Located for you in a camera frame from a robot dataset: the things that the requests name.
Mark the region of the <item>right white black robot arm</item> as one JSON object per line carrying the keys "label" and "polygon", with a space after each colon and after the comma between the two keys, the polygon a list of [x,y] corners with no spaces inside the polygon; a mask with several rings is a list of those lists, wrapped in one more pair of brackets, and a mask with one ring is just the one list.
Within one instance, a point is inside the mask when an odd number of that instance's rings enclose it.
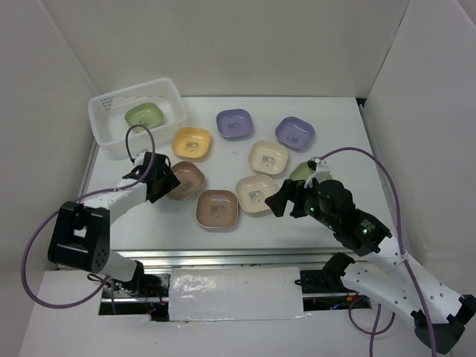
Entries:
{"label": "right white black robot arm", "polygon": [[281,217],[286,205],[294,218],[312,217],[359,257],[385,273],[374,275],[346,254],[338,253],[324,266],[324,283],[332,291],[359,292],[390,309],[414,327],[426,346],[439,354],[451,351],[475,315],[475,297],[462,295],[440,282],[410,254],[375,216],[358,209],[352,193],[336,180],[321,183],[287,179],[265,203]]}

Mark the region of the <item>brown panda plate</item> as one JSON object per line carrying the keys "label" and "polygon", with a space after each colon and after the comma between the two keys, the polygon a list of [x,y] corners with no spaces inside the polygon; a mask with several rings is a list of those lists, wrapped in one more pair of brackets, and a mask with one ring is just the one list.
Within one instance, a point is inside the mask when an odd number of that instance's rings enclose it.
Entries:
{"label": "brown panda plate", "polygon": [[171,199],[186,200],[198,193],[205,185],[205,175],[192,162],[181,161],[171,167],[180,184],[168,193]]}
{"label": "brown panda plate", "polygon": [[232,228],[239,216],[236,195],[229,190],[205,190],[196,203],[196,220],[203,228]]}

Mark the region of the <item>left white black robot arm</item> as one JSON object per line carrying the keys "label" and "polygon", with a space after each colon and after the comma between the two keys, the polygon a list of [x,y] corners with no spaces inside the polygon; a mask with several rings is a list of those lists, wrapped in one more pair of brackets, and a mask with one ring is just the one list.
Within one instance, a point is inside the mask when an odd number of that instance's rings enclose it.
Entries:
{"label": "left white black robot arm", "polygon": [[111,277],[131,297],[144,293],[144,265],[111,249],[111,226],[131,209],[154,203],[180,185],[166,155],[143,152],[118,186],[77,202],[57,215],[48,260],[61,266]]}

